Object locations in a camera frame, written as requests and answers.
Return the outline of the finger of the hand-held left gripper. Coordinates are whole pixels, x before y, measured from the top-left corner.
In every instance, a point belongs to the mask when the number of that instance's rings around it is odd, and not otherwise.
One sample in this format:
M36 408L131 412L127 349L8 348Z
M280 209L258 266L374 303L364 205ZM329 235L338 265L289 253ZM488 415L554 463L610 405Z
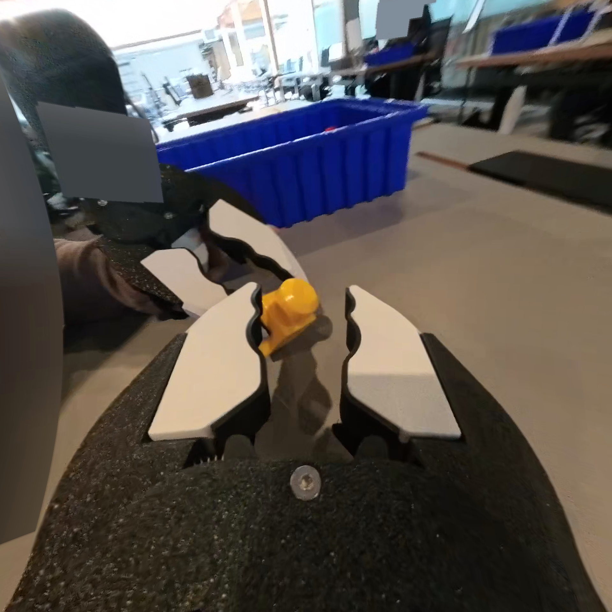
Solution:
M228 296L222 285L206 277L199 259L188 249L156 250L141 265L179 299L190 317L202 316Z
M208 211L205 227L232 262L265 272L279 282L309 279L277 230L224 200Z

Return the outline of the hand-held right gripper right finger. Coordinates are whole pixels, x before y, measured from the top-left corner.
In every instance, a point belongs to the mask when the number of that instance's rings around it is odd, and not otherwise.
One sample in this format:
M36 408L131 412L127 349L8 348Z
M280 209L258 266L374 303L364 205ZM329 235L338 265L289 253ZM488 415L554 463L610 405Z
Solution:
M363 430L376 423L399 442L459 440L460 425L417 327L357 285L346 289L345 319L342 422Z

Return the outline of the blue plastic bin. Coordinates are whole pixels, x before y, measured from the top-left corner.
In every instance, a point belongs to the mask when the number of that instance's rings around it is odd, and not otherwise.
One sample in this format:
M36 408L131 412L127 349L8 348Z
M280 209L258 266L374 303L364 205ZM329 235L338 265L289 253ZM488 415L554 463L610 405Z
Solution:
M368 67L394 64L425 53L426 49L422 45L417 46L407 42L371 51L363 57L363 63Z
M286 228L402 191L412 128L427 114L422 103L330 98L161 142L157 156L219 180Z
M533 51L580 39L594 17L595 11L580 9L571 11L567 17L558 14L501 27L492 37L489 54Z

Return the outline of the long wooden table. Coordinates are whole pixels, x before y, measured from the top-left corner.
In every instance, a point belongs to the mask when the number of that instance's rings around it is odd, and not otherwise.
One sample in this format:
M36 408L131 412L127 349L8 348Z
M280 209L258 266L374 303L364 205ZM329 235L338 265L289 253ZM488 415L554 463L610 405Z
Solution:
M548 111L549 139L573 141L579 119L601 111L599 118L608 126L605 136L611 141L610 42L559 45L500 55L472 55L463 57L456 65L466 69L464 102L474 72L488 72L487 84L494 91L488 119L482 120L478 113L473 113L463 121L465 127L510 134L516 124L510 100L514 94L525 97L532 89L535 93L548 92L553 96ZM513 126L502 128L504 121Z

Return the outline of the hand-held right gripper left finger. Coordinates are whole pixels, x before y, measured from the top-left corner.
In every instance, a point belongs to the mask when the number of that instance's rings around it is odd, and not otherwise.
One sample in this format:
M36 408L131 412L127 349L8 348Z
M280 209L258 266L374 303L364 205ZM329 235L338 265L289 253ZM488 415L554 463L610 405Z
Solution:
M199 317L149 426L153 441L254 437L271 412L259 351L261 287L249 282Z

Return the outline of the yellow tall one-stud block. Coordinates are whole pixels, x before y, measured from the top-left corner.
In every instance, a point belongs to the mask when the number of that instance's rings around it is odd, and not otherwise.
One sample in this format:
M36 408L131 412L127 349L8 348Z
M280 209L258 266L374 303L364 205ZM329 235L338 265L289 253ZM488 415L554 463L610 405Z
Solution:
M300 335L317 318L319 298L303 279L287 279L278 289L262 296L260 321L267 337L259 344L264 357L270 357Z

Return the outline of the person's left hand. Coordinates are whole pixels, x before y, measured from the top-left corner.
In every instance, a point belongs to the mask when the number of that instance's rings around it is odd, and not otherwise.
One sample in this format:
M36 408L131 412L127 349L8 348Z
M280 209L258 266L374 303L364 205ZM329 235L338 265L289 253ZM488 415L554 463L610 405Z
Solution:
M228 278L231 258L218 245L211 232L204 226L198 228L201 240L208 253L208 267L204 275L216 284L223 284Z

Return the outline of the black mat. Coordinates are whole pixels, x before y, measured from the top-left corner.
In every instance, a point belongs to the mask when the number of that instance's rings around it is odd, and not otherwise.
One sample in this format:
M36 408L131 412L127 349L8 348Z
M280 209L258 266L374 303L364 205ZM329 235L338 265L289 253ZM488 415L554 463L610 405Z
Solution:
M468 166L476 174L611 214L611 169L541 156L506 152Z

